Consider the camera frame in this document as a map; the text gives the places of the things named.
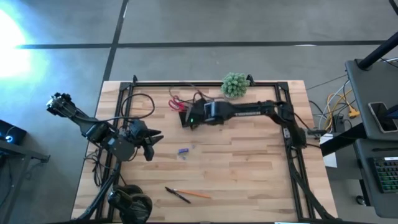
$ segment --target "concrete floor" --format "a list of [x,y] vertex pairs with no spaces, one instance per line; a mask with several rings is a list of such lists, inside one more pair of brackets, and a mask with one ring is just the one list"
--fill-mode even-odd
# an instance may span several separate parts
[[[111,43],[121,5],[122,0],[0,1],[7,30],[0,36],[0,94],[8,96],[0,98],[0,118],[27,130],[33,150],[51,154],[24,182],[11,223],[70,218],[87,142],[69,120],[46,112],[45,103],[55,92],[67,92],[93,116],[109,49],[7,46]],[[397,19],[387,1],[374,0],[132,0],[119,42],[384,40],[398,30]],[[346,60],[363,58],[376,47],[119,49],[109,79],[219,80],[228,72],[244,72],[256,80],[304,80],[310,87],[343,75]],[[386,57],[397,55],[393,50]],[[309,90],[308,97],[323,108],[327,95],[345,81]],[[358,186],[331,179],[340,218],[396,223],[356,205]]]

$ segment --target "keyboard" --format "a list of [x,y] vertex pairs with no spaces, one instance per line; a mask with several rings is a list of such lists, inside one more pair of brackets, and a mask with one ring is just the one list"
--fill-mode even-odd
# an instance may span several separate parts
[[380,191],[398,192],[398,157],[375,157],[371,159],[371,164]]

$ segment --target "wooden tabletop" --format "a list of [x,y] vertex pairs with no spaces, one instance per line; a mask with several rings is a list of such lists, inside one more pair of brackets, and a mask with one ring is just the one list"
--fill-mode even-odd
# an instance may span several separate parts
[[[295,112],[313,126],[304,82],[287,82]],[[119,84],[104,82],[96,114],[98,119],[114,116]],[[209,96],[222,96],[218,87],[200,90]],[[184,100],[192,98],[194,92],[190,87],[172,88],[172,94]],[[279,125],[265,116],[252,116],[233,118],[223,126],[203,125],[192,131],[183,129],[178,113],[169,108],[168,87],[135,87],[134,93],[153,97],[155,112],[143,120],[149,128],[161,130],[165,136],[154,146],[155,156],[151,162],[145,160],[140,149],[133,161],[122,164],[121,174],[126,182],[138,185],[152,199],[154,207],[149,222],[297,221]],[[246,95],[233,103],[265,100],[275,100],[273,88],[249,87]],[[144,115],[151,109],[146,97],[133,98],[131,115]],[[185,158],[177,155],[183,148],[189,148]],[[87,153],[94,150],[90,145]],[[308,147],[303,150],[303,156],[312,192],[336,217],[320,149]],[[81,215],[99,191],[93,182],[92,168],[91,161],[84,162],[72,217]],[[183,194],[192,202],[187,204],[168,193],[165,186],[206,194],[211,199]],[[301,198],[305,208],[303,193]],[[114,221],[119,221],[118,212]]]

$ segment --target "black marker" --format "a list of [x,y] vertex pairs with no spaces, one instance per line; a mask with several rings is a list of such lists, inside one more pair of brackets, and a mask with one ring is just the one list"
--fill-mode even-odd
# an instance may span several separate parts
[[186,199],[185,197],[181,196],[181,195],[180,195],[179,193],[177,193],[175,190],[170,189],[170,188],[168,188],[168,187],[164,187],[164,188],[166,188],[166,190],[167,190],[168,192],[170,192],[171,194],[176,195],[177,197],[179,197],[180,199],[184,200],[185,202],[191,203],[188,199]]

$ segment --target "orange pencil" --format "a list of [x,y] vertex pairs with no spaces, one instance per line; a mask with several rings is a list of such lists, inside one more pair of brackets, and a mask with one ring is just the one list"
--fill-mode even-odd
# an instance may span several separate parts
[[189,195],[194,195],[194,196],[198,196],[198,197],[211,198],[210,196],[199,194],[199,193],[196,193],[196,192],[191,192],[191,191],[188,191],[188,190],[177,190],[177,189],[173,189],[173,190],[175,190],[176,192],[189,194]]

